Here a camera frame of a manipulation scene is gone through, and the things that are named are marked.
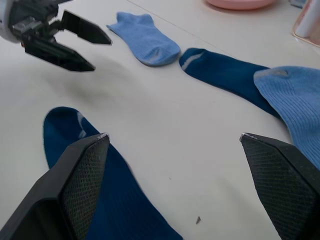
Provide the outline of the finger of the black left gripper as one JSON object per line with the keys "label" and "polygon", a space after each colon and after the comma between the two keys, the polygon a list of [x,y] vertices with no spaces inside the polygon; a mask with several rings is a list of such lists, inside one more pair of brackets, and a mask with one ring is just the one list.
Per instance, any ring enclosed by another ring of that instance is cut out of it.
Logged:
{"label": "finger of the black left gripper", "polygon": [[27,54],[72,72],[93,72],[96,67],[77,51],[55,41],[39,37],[23,40]]}
{"label": "finger of the black left gripper", "polygon": [[63,12],[61,27],[92,44],[112,45],[112,40],[102,28],[70,11]]}

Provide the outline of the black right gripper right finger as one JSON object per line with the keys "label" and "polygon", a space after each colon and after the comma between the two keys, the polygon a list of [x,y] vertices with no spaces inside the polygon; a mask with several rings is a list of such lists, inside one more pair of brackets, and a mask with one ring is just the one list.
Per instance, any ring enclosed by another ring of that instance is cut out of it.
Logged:
{"label": "black right gripper right finger", "polygon": [[255,190],[282,240],[320,238],[320,171],[289,143],[243,133]]}

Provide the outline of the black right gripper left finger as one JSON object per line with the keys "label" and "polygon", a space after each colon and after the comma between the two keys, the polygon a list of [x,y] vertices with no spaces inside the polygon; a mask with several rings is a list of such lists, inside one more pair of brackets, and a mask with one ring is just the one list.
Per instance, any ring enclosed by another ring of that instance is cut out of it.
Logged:
{"label": "black right gripper left finger", "polygon": [[107,133],[70,144],[0,231],[2,240],[84,240],[100,195]]}

